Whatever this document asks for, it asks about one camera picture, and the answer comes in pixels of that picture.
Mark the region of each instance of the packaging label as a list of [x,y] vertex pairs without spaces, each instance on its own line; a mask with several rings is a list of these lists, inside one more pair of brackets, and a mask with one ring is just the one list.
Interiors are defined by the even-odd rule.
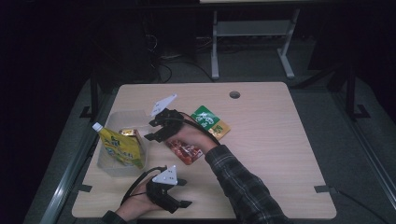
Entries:
[[99,132],[107,153],[122,162],[124,165],[135,165],[142,169],[141,146],[136,138],[131,138],[120,133],[115,133],[107,128]]
[[220,120],[204,105],[201,105],[197,110],[195,110],[191,116],[202,127],[212,133],[218,140],[220,140],[224,134],[231,130],[230,126],[228,126],[224,121]]

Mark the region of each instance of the table hole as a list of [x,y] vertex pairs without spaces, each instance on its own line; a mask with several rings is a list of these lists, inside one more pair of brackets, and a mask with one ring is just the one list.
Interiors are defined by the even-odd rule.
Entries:
[[239,97],[241,97],[241,93],[239,93],[239,91],[231,91],[230,97],[233,99],[238,99]]

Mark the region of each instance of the hand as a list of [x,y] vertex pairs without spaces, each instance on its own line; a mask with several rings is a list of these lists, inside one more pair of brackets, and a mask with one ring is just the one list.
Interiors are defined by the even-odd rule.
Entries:
[[146,214],[147,212],[154,210],[161,210],[162,208],[157,204],[153,203],[146,194],[146,184],[152,178],[147,178],[145,181],[140,183],[132,192],[132,194],[139,194],[127,199],[116,213],[125,221],[137,219],[138,217]]
[[[183,115],[184,119],[195,122],[195,120],[190,117]],[[173,140],[179,140],[189,145],[194,145],[200,148],[204,154],[206,154],[210,149],[216,147],[217,144],[213,142],[206,134],[197,130],[196,128],[190,126],[190,124],[184,123],[183,127],[178,131],[177,134],[172,137],[166,139],[167,142],[171,142]]]

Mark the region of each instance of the metal stand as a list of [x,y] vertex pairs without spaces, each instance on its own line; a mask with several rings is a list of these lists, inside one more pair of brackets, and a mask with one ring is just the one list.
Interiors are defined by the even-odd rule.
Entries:
[[218,62],[218,36],[240,36],[240,35],[283,35],[286,37],[282,49],[277,53],[287,78],[294,78],[294,73],[286,56],[293,36],[294,28],[300,9],[295,9],[291,20],[283,21],[218,21],[218,12],[213,14],[213,38],[212,38],[212,78],[219,79]]

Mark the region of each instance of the wrist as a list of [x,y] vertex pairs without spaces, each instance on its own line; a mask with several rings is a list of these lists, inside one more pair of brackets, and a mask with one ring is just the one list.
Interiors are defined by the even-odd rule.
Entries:
[[107,211],[102,217],[102,221],[106,224],[127,224],[125,219],[113,211]]
[[198,142],[198,148],[200,148],[204,152],[204,154],[217,146],[217,144],[206,135],[201,135],[201,137],[198,138]]
[[137,198],[131,198],[117,209],[116,214],[125,221],[139,218],[150,211],[150,207],[146,203],[142,203]]

